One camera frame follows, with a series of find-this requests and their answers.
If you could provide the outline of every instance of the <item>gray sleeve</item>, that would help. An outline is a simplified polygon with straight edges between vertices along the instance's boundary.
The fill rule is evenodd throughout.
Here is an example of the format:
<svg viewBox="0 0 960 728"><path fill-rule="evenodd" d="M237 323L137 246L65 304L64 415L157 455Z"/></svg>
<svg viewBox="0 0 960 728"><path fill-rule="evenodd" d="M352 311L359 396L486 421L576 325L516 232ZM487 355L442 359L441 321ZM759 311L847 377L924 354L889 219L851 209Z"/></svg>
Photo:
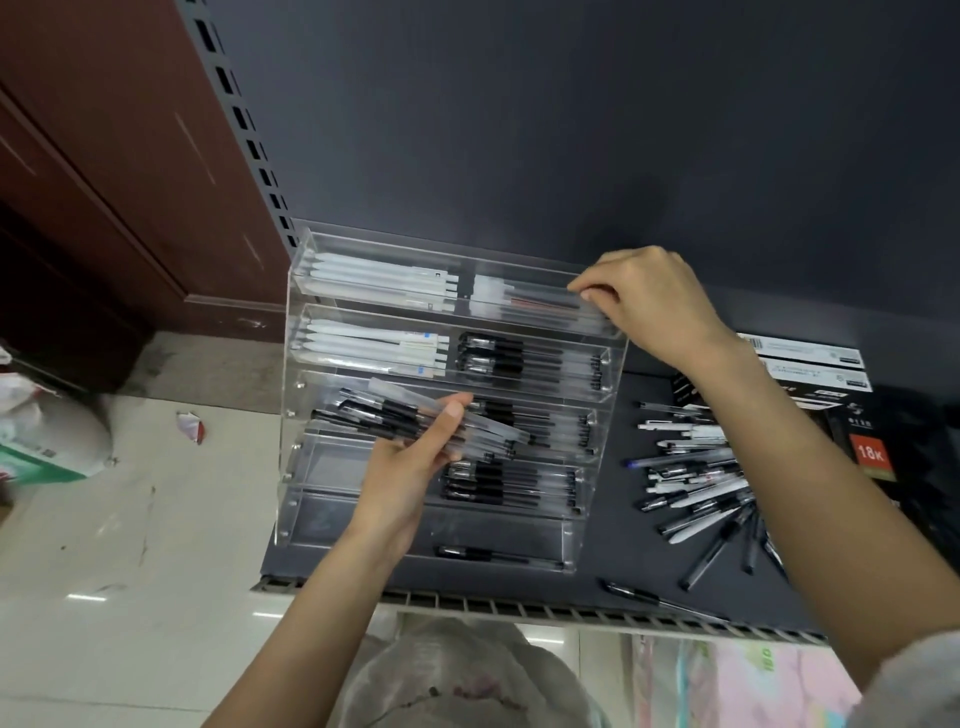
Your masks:
<svg viewBox="0 0 960 728"><path fill-rule="evenodd" d="M934 635L887 660L848 728L960 725L960 632Z"/></svg>

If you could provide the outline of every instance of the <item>left hand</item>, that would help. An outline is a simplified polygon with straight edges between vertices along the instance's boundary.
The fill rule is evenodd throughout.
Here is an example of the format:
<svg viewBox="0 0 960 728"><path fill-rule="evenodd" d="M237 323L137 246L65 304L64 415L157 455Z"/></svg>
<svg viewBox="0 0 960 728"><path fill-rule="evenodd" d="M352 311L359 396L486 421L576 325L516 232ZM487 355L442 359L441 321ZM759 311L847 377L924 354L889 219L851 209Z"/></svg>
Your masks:
<svg viewBox="0 0 960 728"><path fill-rule="evenodd" d="M413 543L430 478L459 459L447 455L444 447L463 420L464 407L472 400L473 395L468 393L444 397L440 400L446 404L444 411L409 446L382 439L373 443L348 533L375 542L390 568Z"/></svg>

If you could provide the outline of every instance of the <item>bundle of pens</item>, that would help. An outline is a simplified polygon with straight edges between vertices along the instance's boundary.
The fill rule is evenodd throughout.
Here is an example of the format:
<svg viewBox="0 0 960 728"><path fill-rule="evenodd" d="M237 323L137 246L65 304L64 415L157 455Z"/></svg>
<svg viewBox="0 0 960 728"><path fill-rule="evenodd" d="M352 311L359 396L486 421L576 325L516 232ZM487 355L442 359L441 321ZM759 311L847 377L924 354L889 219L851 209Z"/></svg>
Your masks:
<svg viewBox="0 0 960 728"><path fill-rule="evenodd" d="M601 390L604 357L566 349L560 344L533 344L488 333L464 331L457 344L457 369L484 379L503 378L551 390L562 387Z"/></svg>
<svg viewBox="0 0 960 728"><path fill-rule="evenodd" d="M757 552L763 548L785 576L780 555L756 510L750 484L710 411L651 402L637 402L636 406L671 416L670 420L647 420L637 429L676 432L680 439L657 442L664 455L624 463L627 468L646 470L646 491L653 494L635 502L634 507L643 513L663 508L685 509L678 518L657 526L669 544L680 544L723 523L702 557L680 580L680 587L685 591L692 589L727 544L745 528L748 537L741 568L753 574Z"/></svg>
<svg viewBox="0 0 960 728"><path fill-rule="evenodd" d="M291 338L290 349L303 363L430 378L445 371L449 345L449 336L429 331L396 331L328 319L304 319Z"/></svg>
<svg viewBox="0 0 960 728"><path fill-rule="evenodd" d="M520 446L520 455L576 453L595 455L590 437L597 423L592 410L585 414L555 412L534 404L474 397L469 408L504 425L515 425L530 433L530 442Z"/></svg>
<svg viewBox="0 0 960 728"><path fill-rule="evenodd" d="M612 335L616 328L595 306L561 286L475 276L470 313L525 326Z"/></svg>
<svg viewBox="0 0 960 728"><path fill-rule="evenodd" d="M583 474L543 463L476 463L446 466L442 494L449 500L529 508L554 514L580 513L577 493Z"/></svg>
<svg viewBox="0 0 960 728"><path fill-rule="evenodd" d="M456 307L460 277L442 268L386 263L337 253L303 252L297 271L315 296L386 303L426 311Z"/></svg>
<svg viewBox="0 0 960 728"><path fill-rule="evenodd" d="M312 419L388 440L416 440L444 409L442 403L392 382L374 377L367 384L367 390L343 387L327 393L311 412ZM528 439L523 430L468 412L447 448L465 458L509 460L516 445Z"/></svg>

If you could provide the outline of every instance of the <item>acrylic shelf tier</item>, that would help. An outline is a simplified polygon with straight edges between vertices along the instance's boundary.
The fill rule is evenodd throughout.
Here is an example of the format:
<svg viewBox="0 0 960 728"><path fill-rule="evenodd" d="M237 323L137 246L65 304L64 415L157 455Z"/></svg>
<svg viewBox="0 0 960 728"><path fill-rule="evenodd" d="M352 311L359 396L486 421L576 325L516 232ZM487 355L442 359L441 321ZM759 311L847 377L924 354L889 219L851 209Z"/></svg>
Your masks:
<svg viewBox="0 0 960 728"><path fill-rule="evenodd" d="M347 527L372 437L329 408L376 377L431 400L471 392L470 411L530 435L505 457L438 473L409 557L574 571L627 341L566 291L573 273L432 241L298 232L276 543L329 548Z"/></svg>

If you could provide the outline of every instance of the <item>tiled floor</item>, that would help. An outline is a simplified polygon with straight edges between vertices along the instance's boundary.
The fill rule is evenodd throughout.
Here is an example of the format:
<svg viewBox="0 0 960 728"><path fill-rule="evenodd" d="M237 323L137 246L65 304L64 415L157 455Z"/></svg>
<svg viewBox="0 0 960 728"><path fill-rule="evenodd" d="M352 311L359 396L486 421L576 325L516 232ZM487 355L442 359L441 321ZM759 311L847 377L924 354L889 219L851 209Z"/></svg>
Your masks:
<svg viewBox="0 0 960 728"><path fill-rule="evenodd" d="M158 331L120 394L275 414L283 345Z"/></svg>
<svg viewBox="0 0 960 728"><path fill-rule="evenodd" d="M118 462L33 489L0 528L0 725L199 725L286 610L249 589L276 505L279 417L118 397ZM374 631L390 634L389 615ZM617 636L527 625L629 725Z"/></svg>

